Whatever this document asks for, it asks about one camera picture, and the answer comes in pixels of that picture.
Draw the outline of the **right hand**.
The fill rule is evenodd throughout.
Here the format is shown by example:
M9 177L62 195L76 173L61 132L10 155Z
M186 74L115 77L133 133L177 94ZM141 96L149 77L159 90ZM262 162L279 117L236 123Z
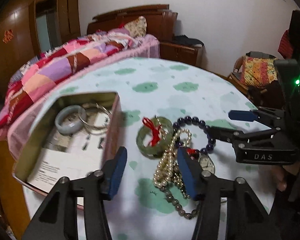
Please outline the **right hand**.
M286 166L272 166L271 172L279 191L283 192L287 188L287 179L289 175L300 177L300 161L293 165Z

